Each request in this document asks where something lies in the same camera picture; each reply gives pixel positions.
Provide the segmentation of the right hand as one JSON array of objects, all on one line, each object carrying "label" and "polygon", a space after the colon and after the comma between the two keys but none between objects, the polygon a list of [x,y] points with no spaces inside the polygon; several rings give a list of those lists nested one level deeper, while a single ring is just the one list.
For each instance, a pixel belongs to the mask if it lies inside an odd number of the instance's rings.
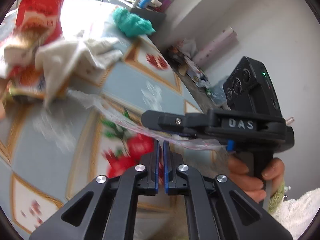
[{"label": "right hand", "polygon": [[266,191],[263,189],[263,180],[272,183],[272,197],[277,196],[280,200],[283,199],[285,165],[281,159],[274,158],[271,160],[262,171],[262,179],[250,176],[247,165],[236,157],[229,157],[228,169],[229,178],[255,202],[259,203],[267,196]]}]

